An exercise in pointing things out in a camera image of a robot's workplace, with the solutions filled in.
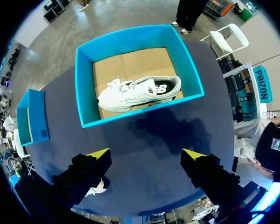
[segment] white wall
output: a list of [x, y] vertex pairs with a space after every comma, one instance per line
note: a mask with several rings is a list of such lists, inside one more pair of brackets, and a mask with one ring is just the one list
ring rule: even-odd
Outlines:
[[[257, 13], [244, 23], [240, 29], [247, 37], [249, 46], [233, 53], [242, 64], [258, 64], [280, 54], [280, 35], [263, 12]], [[231, 48], [238, 46], [238, 40], [231, 35], [227, 42]]]
[[262, 65], [270, 78], [273, 101], [266, 105], [268, 111], [280, 111], [280, 55], [256, 64]]
[[29, 48], [35, 38], [48, 26], [47, 21], [43, 17], [43, 6], [46, 3], [47, 0], [43, 1], [28, 15], [14, 36], [17, 42], [27, 48]]
[[[273, 92], [273, 102], [267, 104], [267, 110], [280, 110], [280, 35], [263, 12], [256, 14], [240, 29], [247, 37], [249, 46], [233, 53], [233, 56], [242, 64], [252, 62], [254, 66], [266, 68]], [[238, 46], [234, 35], [227, 42], [232, 48]]]

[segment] new balance logo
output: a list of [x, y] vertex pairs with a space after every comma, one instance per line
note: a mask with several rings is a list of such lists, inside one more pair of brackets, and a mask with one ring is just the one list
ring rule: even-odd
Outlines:
[[157, 94], [158, 93], [165, 93], [167, 85], [156, 85], [155, 88], [157, 90]]
[[148, 92], [149, 92], [149, 93], [154, 93], [154, 92], [153, 92], [153, 88], [149, 87], [149, 88], [148, 88]]

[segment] concrete floor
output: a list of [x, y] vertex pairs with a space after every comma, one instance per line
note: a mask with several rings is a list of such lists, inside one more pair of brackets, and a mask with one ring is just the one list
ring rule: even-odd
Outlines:
[[[179, 0], [92, 0], [79, 12], [80, 5], [70, 6], [44, 29], [29, 49], [22, 49], [11, 78], [12, 114], [27, 88], [42, 89], [54, 78], [75, 65], [77, 46], [112, 31], [148, 25], [170, 24], [175, 20]], [[191, 34], [184, 40], [200, 40], [210, 30], [227, 24], [243, 24], [233, 12], [219, 22], [202, 14]]]

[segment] blue sign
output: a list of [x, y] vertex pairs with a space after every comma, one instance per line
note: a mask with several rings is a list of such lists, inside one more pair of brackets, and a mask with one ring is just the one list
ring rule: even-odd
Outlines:
[[273, 101], [272, 88], [266, 69], [260, 65], [254, 68], [253, 72], [257, 83], [260, 103], [272, 102]]

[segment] badge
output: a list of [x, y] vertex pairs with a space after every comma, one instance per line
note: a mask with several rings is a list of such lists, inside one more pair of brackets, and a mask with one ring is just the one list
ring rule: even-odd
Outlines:
[[280, 151], [280, 139], [273, 138], [271, 149]]

